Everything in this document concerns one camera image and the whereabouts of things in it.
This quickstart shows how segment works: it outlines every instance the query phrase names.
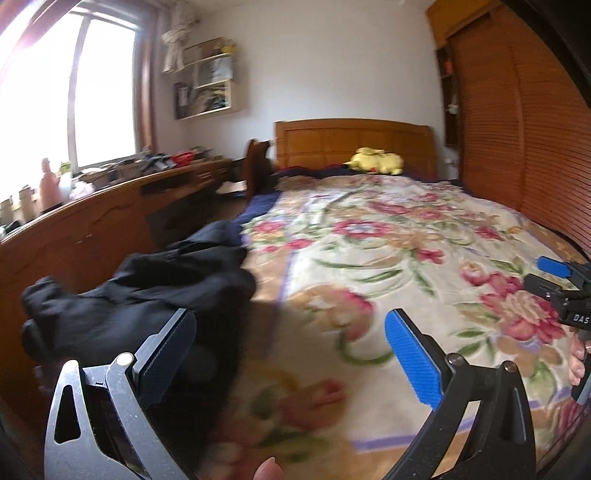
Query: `bolt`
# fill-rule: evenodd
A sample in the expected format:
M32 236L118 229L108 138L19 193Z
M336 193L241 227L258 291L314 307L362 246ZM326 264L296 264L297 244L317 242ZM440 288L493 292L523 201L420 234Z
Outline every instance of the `bolt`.
M133 360L134 360L134 356L131 353L129 353L129 352L120 353L117 356L117 365L125 367L126 365L129 365Z
M503 366L505 367L505 370L507 370L510 374L514 374L515 372L517 372L517 365L515 365L513 362L503 362Z
M464 357L462 357L459 353L450 353L447 356L447 361L450 362L452 365L455 365L456 367L459 367L460 365L466 363Z

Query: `blue gripper pad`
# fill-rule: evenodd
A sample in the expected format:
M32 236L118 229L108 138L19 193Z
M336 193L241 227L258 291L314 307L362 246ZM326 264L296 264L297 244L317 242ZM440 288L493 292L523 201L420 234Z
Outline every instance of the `blue gripper pad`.
M569 278L571 275L568 265L548 257L539 257L538 269L560 278Z
M440 371L423 346L424 335L401 313L392 310L386 315L386 339L419 401L435 410L443 398Z

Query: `wooden headboard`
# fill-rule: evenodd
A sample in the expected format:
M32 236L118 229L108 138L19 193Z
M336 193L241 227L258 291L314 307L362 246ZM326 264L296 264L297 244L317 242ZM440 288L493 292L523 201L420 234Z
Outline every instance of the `wooden headboard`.
M404 172L437 179L437 151L430 127L388 120L324 118L277 122L279 168L319 170L342 164L360 147L381 148L404 159Z

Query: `human hand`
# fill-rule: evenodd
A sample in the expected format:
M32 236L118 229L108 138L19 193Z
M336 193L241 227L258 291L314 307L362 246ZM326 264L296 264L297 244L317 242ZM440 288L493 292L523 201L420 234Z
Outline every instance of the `human hand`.
M574 332L574 334L573 342L570 345L569 380L573 385L577 386L585 375L583 360L585 359L585 350L587 350L587 353L591 353L591 340L583 345L578 336L579 331L575 328L571 328L570 331Z
M283 478L283 470L275 463L275 457L271 457L261 463L261 466L255 472L253 480L283 480Z

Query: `stuffed toy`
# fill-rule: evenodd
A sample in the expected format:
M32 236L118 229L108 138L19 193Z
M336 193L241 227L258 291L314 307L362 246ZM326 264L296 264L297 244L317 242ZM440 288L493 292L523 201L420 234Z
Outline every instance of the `stuffed toy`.
M345 163L352 170L367 173L386 173L400 175L404 160L396 153L386 153L384 150L363 147L351 157L351 161Z

